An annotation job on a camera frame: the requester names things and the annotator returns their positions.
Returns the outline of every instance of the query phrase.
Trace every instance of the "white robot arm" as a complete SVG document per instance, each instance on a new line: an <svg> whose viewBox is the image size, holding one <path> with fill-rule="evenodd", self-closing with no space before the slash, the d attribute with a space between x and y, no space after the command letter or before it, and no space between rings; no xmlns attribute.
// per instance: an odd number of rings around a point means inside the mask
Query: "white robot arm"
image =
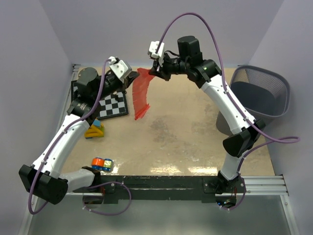
<svg viewBox="0 0 313 235"><path fill-rule="evenodd" d="M251 120L261 130L264 129L265 124L261 120L256 120L227 86L227 92L234 98L241 111L246 114L246 118L242 117L224 90L220 68L213 60L203 60L199 41L194 36L178 39L179 55L171 51L164 51L164 43L161 43L157 51L158 45L159 41L151 42L148 50L148 55L154 60L149 74L166 81L170 79L172 74L186 74L214 101L230 127L233 135L223 141L227 154L224 165L219 172L219 178L223 181L222 184L227 185L228 182L238 177L238 166L243 154L253 147L260 136L250 126L247 119Z"/></svg>
<svg viewBox="0 0 313 235"><path fill-rule="evenodd" d="M116 92L125 91L139 74L117 57L109 58L110 70L105 74L101 98ZM87 119L80 120L92 109L100 87L101 76L94 68L83 69L76 81L77 97L68 109L68 115L58 133L42 155L31 166L23 165L19 170L20 178L28 192L34 187L33 194L52 203L59 203L67 192L92 184L99 172L84 167L76 172L61 174L63 165L77 141L99 116L99 105Z"/></svg>

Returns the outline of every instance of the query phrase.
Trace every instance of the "wastebasket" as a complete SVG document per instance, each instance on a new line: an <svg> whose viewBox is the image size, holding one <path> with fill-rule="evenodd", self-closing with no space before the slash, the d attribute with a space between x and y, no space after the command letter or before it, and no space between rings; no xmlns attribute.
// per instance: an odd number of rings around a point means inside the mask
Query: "wastebasket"
<svg viewBox="0 0 313 235"><path fill-rule="evenodd" d="M235 70L229 85L242 105L266 125L288 110L290 87L279 74L255 66L241 66ZM221 112L216 127L220 132L232 135Z"/></svg>

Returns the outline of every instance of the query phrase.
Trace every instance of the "table surface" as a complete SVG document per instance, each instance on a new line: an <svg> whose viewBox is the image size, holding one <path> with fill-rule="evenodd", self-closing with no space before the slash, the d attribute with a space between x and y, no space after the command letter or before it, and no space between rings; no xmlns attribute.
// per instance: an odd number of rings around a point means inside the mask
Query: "table surface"
<svg viewBox="0 0 313 235"><path fill-rule="evenodd" d="M118 204L89 205L101 212ZM280 196L249 196L233 211L200 201L133 200L124 213L103 216L82 210L82 196L68 195L47 204L32 219L29 235L290 235Z"/></svg>
<svg viewBox="0 0 313 235"><path fill-rule="evenodd" d="M96 68L101 74L102 68ZM225 69L229 83L234 68ZM81 138L68 157L63 173L89 166L95 157L110 158L119 175L216 175L222 167L227 137L215 125L217 106L185 75L169 82L155 77L149 86L151 105L142 119L134 119L132 88L126 94L129 115L102 121L103 138ZM263 143L260 138L256 144ZM267 147L246 159L243 175L274 175Z"/></svg>

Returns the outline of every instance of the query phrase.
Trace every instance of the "gray wall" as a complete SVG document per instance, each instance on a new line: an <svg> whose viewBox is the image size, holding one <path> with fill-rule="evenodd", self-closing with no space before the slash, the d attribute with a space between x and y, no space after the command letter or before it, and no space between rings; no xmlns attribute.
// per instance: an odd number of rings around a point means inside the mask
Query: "gray wall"
<svg viewBox="0 0 313 235"><path fill-rule="evenodd" d="M276 174L284 174L301 234L312 234L313 205L313 1L285 0L250 63L284 76L291 86L290 110L268 133L299 135L297 144L272 144Z"/></svg>
<svg viewBox="0 0 313 235"><path fill-rule="evenodd" d="M17 234L26 208L18 176L52 139L70 62L38 0L0 1L0 234Z"/></svg>
<svg viewBox="0 0 313 235"><path fill-rule="evenodd" d="M132 65L151 65L150 41L160 39L177 15L194 11L208 21L227 65L247 63L283 0L40 0L69 59L100 64L111 55ZM177 21L165 38L177 50L177 39L195 35L205 58L217 61L212 40L200 20Z"/></svg>

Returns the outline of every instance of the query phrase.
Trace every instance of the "checkerboard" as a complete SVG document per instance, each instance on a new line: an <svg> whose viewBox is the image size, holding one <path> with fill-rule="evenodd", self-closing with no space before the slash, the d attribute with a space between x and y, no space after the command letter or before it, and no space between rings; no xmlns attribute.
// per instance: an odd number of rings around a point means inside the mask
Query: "checkerboard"
<svg viewBox="0 0 313 235"><path fill-rule="evenodd" d="M74 86L75 81L71 84L71 100L76 96L75 91L77 87ZM109 95L105 97L104 100L100 101L100 116L97 117L98 120L114 118L119 116L124 116L128 114L128 107L126 96L122 92L116 93L116 95Z"/></svg>

